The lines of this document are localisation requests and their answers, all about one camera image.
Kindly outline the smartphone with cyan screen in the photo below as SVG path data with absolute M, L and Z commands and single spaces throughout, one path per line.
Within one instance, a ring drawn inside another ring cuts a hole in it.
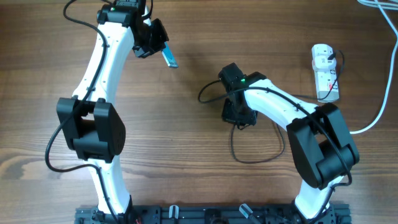
M 161 52 L 169 68 L 178 68 L 178 63 L 176 62 L 174 55 L 166 42 L 165 42 L 165 48 L 162 49 Z

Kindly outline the white power strip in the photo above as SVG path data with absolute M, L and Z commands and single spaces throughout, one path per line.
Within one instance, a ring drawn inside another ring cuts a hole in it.
M 336 54 L 333 49 L 327 44 L 315 44 L 312 47 L 312 60 L 318 55 L 329 55 L 330 58 L 335 58 Z M 336 67 L 332 70 L 315 72 L 315 87 L 317 93 L 317 100 L 321 103 L 331 103 L 340 98 Z

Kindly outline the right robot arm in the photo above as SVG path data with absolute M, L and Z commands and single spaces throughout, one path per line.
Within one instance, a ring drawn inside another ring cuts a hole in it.
M 314 222 L 328 207 L 332 192 L 359 162 L 359 152 L 338 107 L 318 106 L 277 88 L 265 75 L 245 75 L 235 63 L 218 80 L 226 89 L 223 121 L 255 125 L 262 113 L 287 131 L 295 167 L 303 179 L 295 207 Z

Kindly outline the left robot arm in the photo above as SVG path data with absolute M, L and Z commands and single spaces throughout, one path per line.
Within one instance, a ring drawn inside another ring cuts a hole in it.
M 50 148 L 63 133 L 69 149 L 89 168 L 98 195 L 93 214 L 77 217 L 83 223 L 134 223 L 131 195 L 121 171 L 120 154 L 126 128 L 114 107 L 121 73 L 130 52 L 146 58 L 161 52 L 170 68 L 178 66 L 159 19 L 152 20 L 152 6 L 145 1 L 106 1 L 98 11 L 96 44 L 78 87 L 70 98 L 60 98 L 57 115 L 60 125 L 45 152 L 48 168 Z

